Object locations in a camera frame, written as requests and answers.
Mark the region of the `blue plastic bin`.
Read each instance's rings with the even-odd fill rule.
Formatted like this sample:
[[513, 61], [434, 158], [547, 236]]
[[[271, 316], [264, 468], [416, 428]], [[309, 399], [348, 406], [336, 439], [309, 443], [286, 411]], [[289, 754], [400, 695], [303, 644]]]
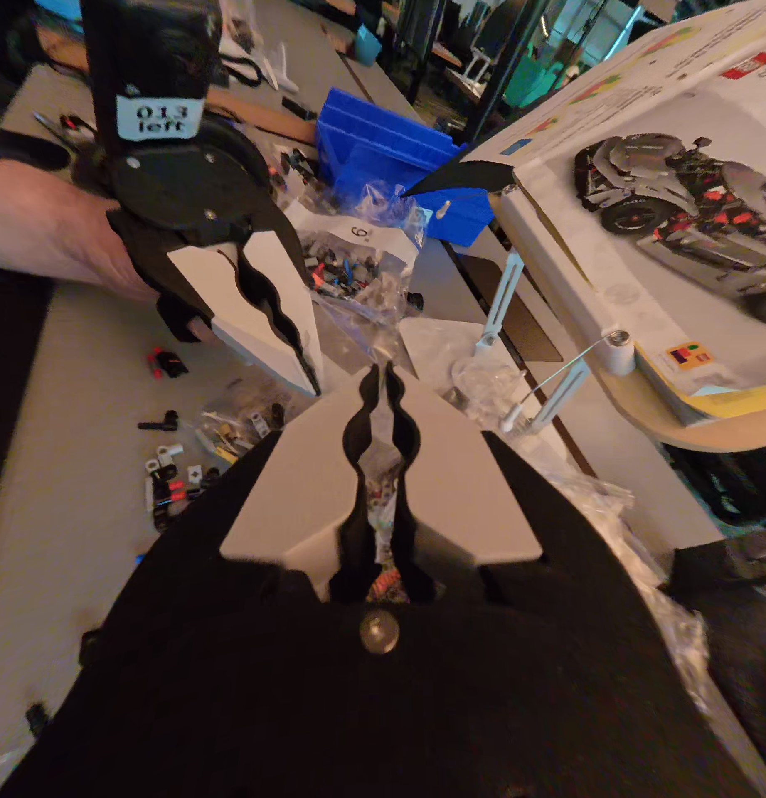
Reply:
[[[357, 201], [365, 186], [378, 183], [384, 194], [400, 194], [446, 165], [462, 151], [445, 133], [331, 88], [317, 118], [321, 179], [346, 199]], [[443, 203], [474, 189], [415, 195], [431, 212], [427, 234], [449, 244], [471, 246], [494, 218], [482, 190], [474, 199], [453, 204], [436, 217]]]

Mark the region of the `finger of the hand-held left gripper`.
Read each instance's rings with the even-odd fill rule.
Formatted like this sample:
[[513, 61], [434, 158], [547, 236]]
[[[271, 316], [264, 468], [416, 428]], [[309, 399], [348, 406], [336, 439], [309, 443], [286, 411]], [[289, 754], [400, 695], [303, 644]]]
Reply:
[[225, 253], [186, 246], [171, 252], [170, 259], [178, 275], [204, 301], [217, 338], [243, 361], [263, 367], [290, 387], [312, 397], [320, 394], [295, 349], [273, 331], [266, 313], [243, 296], [236, 265]]
[[272, 331], [294, 356], [298, 379], [291, 383], [304, 391], [321, 391], [324, 363], [311, 291], [278, 234], [251, 233], [241, 249], [239, 267]]

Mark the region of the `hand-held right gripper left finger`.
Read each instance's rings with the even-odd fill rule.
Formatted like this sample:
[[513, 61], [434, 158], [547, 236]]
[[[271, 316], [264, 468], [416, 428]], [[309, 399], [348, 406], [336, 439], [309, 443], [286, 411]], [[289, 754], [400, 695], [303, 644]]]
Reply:
[[365, 478], [379, 367], [349, 377], [287, 423], [220, 548], [230, 561], [282, 566], [307, 575], [318, 599], [340, 569], [341, 525]]

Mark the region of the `lego instruction booklet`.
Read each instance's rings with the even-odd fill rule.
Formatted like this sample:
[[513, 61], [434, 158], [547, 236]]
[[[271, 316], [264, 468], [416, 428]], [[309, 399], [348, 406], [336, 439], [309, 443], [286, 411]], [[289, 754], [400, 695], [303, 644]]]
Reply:
[[766, 1], [643, 36], [464, 160], [506, 168], [685, 424], [766, 410]]

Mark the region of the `black piece with red pin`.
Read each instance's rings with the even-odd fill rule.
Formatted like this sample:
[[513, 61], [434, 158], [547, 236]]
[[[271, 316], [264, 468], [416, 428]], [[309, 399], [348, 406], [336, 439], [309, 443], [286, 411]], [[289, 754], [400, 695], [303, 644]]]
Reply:
[[174, 379], [189, 373], [180, 357], [170, 350], [156, 347], [147, 355], [146, 360], [155, 380], [162, 379], [164, 375]]

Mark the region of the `clear bag of dark pieces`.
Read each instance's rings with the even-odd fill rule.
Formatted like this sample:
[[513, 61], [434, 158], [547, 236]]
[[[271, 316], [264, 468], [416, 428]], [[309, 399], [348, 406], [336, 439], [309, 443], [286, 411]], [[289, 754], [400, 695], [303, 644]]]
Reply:
[[284, 210], [313, 294], [349, 303], [376, 323], [424, 312], [411, 279], [433, 212], [405, 197], [404, 186], [374, 180], [352, 195], [312, 185]]

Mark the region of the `clear bag with white label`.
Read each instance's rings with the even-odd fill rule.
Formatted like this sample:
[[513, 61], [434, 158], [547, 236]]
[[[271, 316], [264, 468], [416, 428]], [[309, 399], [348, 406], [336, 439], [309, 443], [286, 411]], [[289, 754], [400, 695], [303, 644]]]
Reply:
[[709, 646], [704, 619], [660, 590], [660, 567], [629, 530], [623, 518], [634, 496], [615, 484], [585, 475], [555, 444], [539, 435], [512, 431], [496, 435], [548, 479], [607, 543], [648, 608], [685, 691], [712, 730], [716, 724], [716, 689], [708, 673]]

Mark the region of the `beige book stand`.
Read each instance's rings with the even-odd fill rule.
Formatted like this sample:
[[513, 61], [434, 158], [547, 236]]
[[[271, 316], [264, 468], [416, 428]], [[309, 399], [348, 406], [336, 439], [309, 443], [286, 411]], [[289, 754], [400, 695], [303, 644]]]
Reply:
[[[577, 351], [589, 344], [598, 347], [601, 337], [618, 331], [601, 297], [566, 253], [561, 237], [545, 224], [520, 186], [509, 185], [489, 199], [497, 222]], [[617, 413], [656, 442], [707, 453], [766, 447], [766, 410], [685, 427], [640, 371], [612, 374], [597, 350], [585, 359]]]

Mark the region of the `brown cardboard strip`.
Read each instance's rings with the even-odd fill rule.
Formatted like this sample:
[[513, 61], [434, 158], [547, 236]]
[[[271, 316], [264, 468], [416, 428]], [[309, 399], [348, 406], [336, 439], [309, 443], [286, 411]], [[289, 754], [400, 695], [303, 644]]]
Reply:
[[206, 97], [209, 110], [232, 116], [260, 130], [316, 147], [317, 128], [314, 121], [305, 121], [287, 110], [277, 110], [245, 101], [227, 89], [211, 86]]

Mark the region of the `person's left hand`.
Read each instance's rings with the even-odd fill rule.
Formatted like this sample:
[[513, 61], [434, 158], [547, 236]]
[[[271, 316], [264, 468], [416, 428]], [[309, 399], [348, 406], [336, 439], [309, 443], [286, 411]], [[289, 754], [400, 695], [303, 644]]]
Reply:
[[135, 271], [109, 224], [115, 206], [53, 174], [0, 159], [0, 270], [156, 305], [158, 293]]

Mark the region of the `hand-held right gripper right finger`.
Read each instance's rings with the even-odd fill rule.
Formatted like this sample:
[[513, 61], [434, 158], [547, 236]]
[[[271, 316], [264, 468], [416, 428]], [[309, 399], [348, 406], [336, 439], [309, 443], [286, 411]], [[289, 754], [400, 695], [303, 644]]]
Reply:
[[391, 553], [412, 604], [484, 566], [543, 554], [483, 431], [416, 377], [388, 363], [384, 386], [401, 455]]

